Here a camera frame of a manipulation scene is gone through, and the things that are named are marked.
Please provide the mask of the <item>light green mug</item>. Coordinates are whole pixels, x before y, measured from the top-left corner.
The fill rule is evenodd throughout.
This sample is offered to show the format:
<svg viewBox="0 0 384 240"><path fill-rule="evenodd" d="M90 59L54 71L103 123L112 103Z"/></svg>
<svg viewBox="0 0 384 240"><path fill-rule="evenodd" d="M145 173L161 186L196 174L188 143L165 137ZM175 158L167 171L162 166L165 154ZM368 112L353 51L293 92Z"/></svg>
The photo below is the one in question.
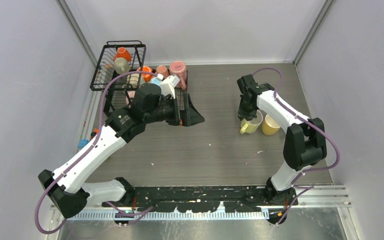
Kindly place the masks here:
<svg viewBox="0 0 384 240"><path fill-rule="evenodd" d="M264 120L263 114L257 110L256 111L256 118L253 118L252 120L246 120L243 118L240 122L240 134L251 134L254 133L258 127L262 124Z"/></svg>

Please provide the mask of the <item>yellow mug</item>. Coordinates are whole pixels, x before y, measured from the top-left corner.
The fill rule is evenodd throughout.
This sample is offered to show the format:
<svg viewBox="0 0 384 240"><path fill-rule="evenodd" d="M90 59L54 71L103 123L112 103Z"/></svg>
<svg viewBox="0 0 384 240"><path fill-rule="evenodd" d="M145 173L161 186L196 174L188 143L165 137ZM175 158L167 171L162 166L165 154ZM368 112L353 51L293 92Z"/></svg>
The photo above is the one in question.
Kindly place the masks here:
<svg viewBox="0 0 384 240"><path fill-rule="evenodd" d="M280 129L281 126L269 114L266 114L262 123L262 133L266 136L272 136Z"/></svg>

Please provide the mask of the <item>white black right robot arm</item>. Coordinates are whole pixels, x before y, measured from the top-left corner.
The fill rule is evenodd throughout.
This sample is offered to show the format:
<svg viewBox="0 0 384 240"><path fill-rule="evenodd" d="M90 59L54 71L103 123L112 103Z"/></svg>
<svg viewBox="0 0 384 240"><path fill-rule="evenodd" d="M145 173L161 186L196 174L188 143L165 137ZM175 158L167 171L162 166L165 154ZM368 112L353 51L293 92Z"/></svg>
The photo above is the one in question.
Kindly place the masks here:
<svg viewBox="0 0 384 240"><path fill-rule="evenodd" d="M324 131L324 123L318 117L294 113L287 103L280 104L281 97L274 96L275 89L268 83L257 84L251 74L239 78L237 84L241 92L238 107L240 133L246 132L259 111L268 114L285 132L284 162L266 181L262 196L269 205L290 203L296 194L293 181L327 156L326 138L311 127L314 125Z"/></svg>

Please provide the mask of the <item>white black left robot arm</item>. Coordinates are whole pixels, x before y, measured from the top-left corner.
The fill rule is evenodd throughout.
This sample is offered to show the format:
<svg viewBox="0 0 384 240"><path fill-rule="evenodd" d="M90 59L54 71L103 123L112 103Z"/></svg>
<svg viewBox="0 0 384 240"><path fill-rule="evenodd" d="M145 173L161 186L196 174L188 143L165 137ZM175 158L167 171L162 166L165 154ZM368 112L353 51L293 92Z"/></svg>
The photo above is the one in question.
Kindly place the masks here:
<svg viewBox="0 0 384 240"><path fill-rule="evenodd" d="M128 207L135 190L125 178L98 183L86 180L113 153L143 133L147 124L190 127L205 121L188 93L183 95L183 105L180 109L174 94L163 95L160 86L147 83L136 90L129 106L112 112L97 135L72 159L54 171L43 170L38 179L63 217L72 218L86 206L104 202Z"/></svg>

